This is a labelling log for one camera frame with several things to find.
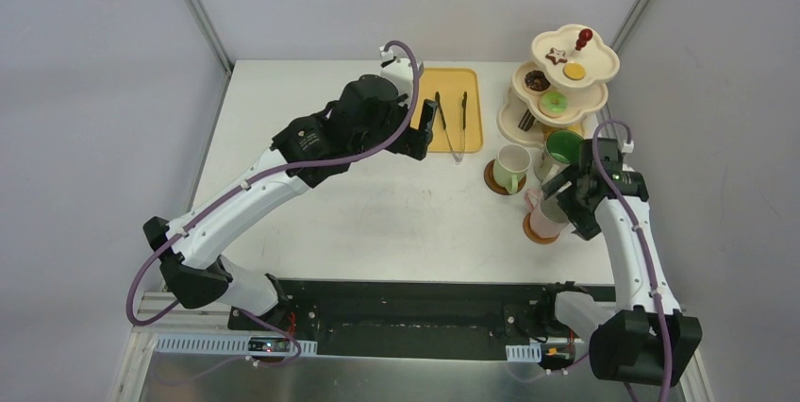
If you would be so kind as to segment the floral mug with green inside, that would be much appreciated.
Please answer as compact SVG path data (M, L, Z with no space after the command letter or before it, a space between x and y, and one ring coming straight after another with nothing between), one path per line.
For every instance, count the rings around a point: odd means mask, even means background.
M545 182L566 167L577 164L580 145L584 138L571 130L551 133L544 142L540 156L534 166L534 174Z

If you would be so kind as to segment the pink mug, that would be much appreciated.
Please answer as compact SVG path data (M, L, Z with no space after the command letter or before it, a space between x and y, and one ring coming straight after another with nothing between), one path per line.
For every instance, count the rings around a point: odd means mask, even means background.
M554 196L543 199L540 189L529 189L525 192L524 200L528 213L545 216L554 222L563 223L564 226L561 232L570 224L567 215L562 211L558 205L558 200Z

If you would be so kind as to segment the metal tongs with black tips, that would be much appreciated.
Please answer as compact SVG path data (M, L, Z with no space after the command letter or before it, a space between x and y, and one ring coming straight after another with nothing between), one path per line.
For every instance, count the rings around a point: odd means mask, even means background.
M460 129L461 129L461 135L462 135L462 149L461 149L460 152L456 151L456 149L455 149L455 147L454 147L454 145L452 143L452 140L451 140L451 138L450 138L450 136L449 136L449 134L447 132L447 123L446 123L445 114L444 114L443 107L442 107L441 94L439 92L435 92L434 93L434 101L437 104L437 112L438 112L438 116L439 116L439 118L441 120L441 123L442 123L443 135L444 135L444 137L446 139L446 142L447 142L447 145L448 145L448 150L449 150L451 156L453 157L454 162L456 164L460 164L463 161L463 158L464 158L464 155L465 155L465 151L466 151L466 127L467 127L468 93L464 92L463 95L462 95L461 101L460 101L460 106L461 106L461 120L460 120L461 127L460 127Z

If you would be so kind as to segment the light green mug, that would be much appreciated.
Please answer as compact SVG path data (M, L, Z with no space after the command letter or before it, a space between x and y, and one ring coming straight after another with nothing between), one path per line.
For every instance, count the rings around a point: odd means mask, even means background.
M529 151L519 144L507 144L496 154L490 175L500 193L513 195L525 185L531 166Z

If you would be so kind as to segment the orange round coaster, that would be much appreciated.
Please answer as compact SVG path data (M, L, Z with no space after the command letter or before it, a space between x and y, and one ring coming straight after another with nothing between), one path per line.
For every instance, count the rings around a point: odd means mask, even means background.
M564 224L554 222L545 216L528 213L523 220L526 237L538 244L550 244L558 239Z

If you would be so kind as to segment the chocolate cake slice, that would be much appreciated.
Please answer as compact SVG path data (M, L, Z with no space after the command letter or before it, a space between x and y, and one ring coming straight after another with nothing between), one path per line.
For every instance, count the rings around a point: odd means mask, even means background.
M523 132L527 132L533 127L535 123L536 123L536 118L528 109L526 109L517 127Z

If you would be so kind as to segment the dark brown wooden coaster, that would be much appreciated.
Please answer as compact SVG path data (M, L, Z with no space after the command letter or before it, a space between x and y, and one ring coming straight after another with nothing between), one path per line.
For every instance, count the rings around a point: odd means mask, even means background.
M505 196L514 195L514 194L518 193L525 186L525 184L527 182L527 176L526 175L523 175L521 178L517 177L517 178L513 178L512 179L513 181L517 181L518 182L517 189L513 193L510 192L505 187L503 187L500 184L498 184L493 178L494 164L495 164L495 159L492 159L491 161L489 161L487 163L487 165L485 166L484 171L483 171L484 182L492 192L500 194L500 195L505 195Z

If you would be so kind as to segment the green frosted donut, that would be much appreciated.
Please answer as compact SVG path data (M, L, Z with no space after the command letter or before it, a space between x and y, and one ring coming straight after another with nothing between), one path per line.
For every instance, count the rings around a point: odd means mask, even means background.
M539 109L547 117L558 118L563 116L568 108L567 97L557 91L543 94L539 99Z

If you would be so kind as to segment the chocolate sprinkled donut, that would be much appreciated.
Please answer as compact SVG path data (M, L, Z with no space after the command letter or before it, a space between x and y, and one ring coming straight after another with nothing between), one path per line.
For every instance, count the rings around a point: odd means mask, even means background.
M525 87L532 92L545 92L551 86L551 83L544 75L544 72L540 70L532 70L527 72L524 76L524 84Z

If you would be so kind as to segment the round yellow biscuit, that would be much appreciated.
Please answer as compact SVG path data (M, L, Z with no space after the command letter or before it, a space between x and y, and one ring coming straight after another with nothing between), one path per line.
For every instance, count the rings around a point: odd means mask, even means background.
M566 63L562 69L562 72L568 79L574 81L582 80L586 76L586 69L584 66L576 62Z

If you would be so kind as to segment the star-shaped chocolate cookie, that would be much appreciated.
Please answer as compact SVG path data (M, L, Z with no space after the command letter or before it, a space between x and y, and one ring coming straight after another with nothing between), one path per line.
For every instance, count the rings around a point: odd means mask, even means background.
M566 51L558 49L556 47L551 47L549 52L545 55L545 58L549 60L554 66L567 63L569 60L566 56Z

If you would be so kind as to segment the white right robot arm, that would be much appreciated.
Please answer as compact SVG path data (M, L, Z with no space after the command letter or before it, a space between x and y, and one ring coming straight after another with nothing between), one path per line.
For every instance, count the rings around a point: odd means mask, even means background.
M660 266L643 175L625 167L613 139L586 139L577 162L545 182L542 191L544 200L555 201L566 214L575 235L604 239L615 309L602 307L574 282L553 283L535 311L537 327L550 336L569 328L585 341L598 379L670 390L703 329L683 313Z

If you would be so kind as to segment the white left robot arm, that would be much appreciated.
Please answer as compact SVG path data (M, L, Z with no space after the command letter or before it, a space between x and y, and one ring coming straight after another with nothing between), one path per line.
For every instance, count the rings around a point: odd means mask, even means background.
M422 160L433 138L437 105L418 105L424 65L389 57L377 75L348 82L340 97L292 120L251 166L200 207L143 227L175 304L189 310L224 303L246 310L265 330L288 317L277 279L232 262L225 250L267 214L350 165L382 150Z

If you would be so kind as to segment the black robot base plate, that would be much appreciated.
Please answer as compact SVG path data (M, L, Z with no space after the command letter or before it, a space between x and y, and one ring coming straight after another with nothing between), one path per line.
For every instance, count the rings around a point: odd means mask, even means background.
M536 333L532 311L545 287L283 279L287 304L268 317L294 327L322 356L505 360Z

